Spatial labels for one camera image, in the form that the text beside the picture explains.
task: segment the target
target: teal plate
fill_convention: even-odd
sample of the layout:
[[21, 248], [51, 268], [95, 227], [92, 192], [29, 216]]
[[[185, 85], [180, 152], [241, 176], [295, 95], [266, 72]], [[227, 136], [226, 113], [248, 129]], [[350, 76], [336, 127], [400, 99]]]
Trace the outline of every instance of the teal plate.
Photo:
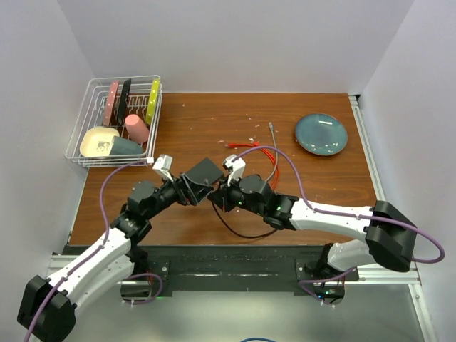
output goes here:
[[330, 115], [314, 113], [304, 116], [295, 129], [296, 140], [315, 155], [335, 155], [347, 145], [345, 127]]

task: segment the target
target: wooden table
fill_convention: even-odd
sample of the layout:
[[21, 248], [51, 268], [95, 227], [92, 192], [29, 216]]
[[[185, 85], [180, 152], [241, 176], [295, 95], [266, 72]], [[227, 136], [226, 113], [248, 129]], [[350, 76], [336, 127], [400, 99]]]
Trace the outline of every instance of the wooden table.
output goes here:
[[[339, 119], [348, 132], [348, 144], [338, 155], [319, 157], [306, 152], [295, 140], [294, 128], [309, 113], [327, 113]], [[189, 170], [205, 157], [220, 165], [231, 150], [225, 143], [272, 145], [268, 123], [276, 130], [278, 147], [298, 167], [307, 197], [316, 202], [350, 207], [375, 204], [375, 193], [365, 155], [346, 94], [290, 93], [175, 93], [164, 94], [155, 156], [173, 156], [172, 173]], [[266, 177], [271, 163], [260, 152], [247, 155], [245, 175]], [[299, 196], [296, 178], [286, 161], [279, 160], [277, 191]], [[88, 173], [70, 244], [92, 244], [104, 230], [98, 206], [100, 186], [113, 168], [94, 167]], [[139, 180], [161, 185], [151, 167], [129, 167], [115, 175], [105, 191], [110, 221], [119, 214], [132, 186]], [[247, 235], [268, 232], [271, 227], [242, 210], [222, 213], [233, 229]], [[198, 207], [174, 204], [152, 220], [152, 231], [142, 244], [326, 244], [349, 239], [319, 231], [279, 231], [270, 237], [244, 240], [219, 221], [209, 201]]]

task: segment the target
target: wire dish rack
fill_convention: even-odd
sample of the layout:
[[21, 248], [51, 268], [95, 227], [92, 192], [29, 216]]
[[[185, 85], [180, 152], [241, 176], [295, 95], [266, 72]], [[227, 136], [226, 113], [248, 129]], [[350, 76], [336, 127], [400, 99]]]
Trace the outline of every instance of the wire dish rack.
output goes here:
[[[71, 139], [66, 149], [65, 156], [72, 162], [77, 162], [84, 167], [101, 167], [101, 166], [121, 166], [138, 162], [139, 165], [151, 165], [154, 163], [155, 140], [157, 139], [158, 122], [160, 119], [160, 109], [162, 107], [162, 84], [157, 95], [157, 105], [155, 113], [149, 127], [149, 138], [142, 146], [141, 155], [110, 155], [107, 157], [84, 157], [79, 152], [79, 147], [83, 141], [84, 135], [88, 130], [102, 125], [105, 112], [106, 101], [110, 84], [113, 81], [120, 81], [118, 87], [118, 96], [115, 98], [115, 107], [113, 115], [117, 114], [120, 92], [122, 91], [123, 81], [131, 78], [130, 95], [128, 96], [127, 115], [136, 114], [140, 118], [145, 118], [147, 104], [149, 101], [150, 87], [155, 79], [159, 76], [138, 76], [138, 77], [114, 77], [114, 78], [94, 78], [87, 86], [83, 103], [76, 121]], [[130, 139], [128, 131], [124, 125], [111, 125], [115, 128], [120, 137]]]

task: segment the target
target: white wall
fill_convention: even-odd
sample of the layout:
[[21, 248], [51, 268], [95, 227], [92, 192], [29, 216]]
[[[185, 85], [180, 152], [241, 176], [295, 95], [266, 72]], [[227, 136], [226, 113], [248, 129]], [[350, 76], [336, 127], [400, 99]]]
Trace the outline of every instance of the white wall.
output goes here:
[[58, 0], [97, 77], [360, 93], [413, 0]]
[[[415, 0], [361, 96], [387, 198], [446, 247], [420, 265], [440, 341], [456, 336], [456, 2]], [[420, 242], [419, 257], [435, 257]]]
[[90, 78], [54, 0], [0, 1], [0, 340], [21, 341], [26, 282], [68, 236], [85, 172], [64, 152]]

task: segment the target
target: yellow plate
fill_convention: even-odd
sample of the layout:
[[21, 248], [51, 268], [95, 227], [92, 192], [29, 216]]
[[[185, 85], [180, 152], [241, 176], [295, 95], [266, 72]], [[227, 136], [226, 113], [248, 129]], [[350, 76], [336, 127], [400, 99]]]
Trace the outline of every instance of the yellow plate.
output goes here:
[[160, 89], [160, 79], [155, 79], [150, 88], [149, 103], [147, 105], [147, 112], [145, 113], [145, 122], [152, 125], [154, 118], [155, 107], [157, 106], [158, 90]]

